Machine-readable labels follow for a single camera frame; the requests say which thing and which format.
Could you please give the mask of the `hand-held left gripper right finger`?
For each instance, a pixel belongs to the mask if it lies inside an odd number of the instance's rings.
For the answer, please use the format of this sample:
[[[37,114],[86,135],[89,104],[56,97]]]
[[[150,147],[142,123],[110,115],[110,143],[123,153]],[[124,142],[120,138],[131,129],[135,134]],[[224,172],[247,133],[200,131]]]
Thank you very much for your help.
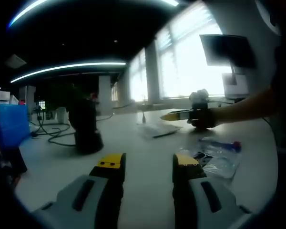
[[[245,229],[253,214],[234,194],[209,178],[194,158],[173,155],[173,198],[177,229]]]

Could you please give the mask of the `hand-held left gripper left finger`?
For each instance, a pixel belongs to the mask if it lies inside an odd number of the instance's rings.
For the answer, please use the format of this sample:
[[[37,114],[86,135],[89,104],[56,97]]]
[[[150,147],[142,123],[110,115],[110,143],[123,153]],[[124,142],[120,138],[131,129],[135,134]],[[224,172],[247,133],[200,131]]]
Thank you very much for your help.
[[[125,153],[106,155],[88,175],[76,178],[33,215],[47,229],[116,229],[125,165]]]

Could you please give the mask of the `person's right hand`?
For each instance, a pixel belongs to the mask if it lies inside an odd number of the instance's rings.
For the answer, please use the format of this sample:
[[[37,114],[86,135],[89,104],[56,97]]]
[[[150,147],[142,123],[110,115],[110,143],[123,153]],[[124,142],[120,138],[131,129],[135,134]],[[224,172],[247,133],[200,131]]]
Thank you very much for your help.
[[[187,120],[188,124],[199,130],[206,130],[208,128],[216,127],[216,118],[212,109],[207,109],[205,111],[193,111],[192,119]]]

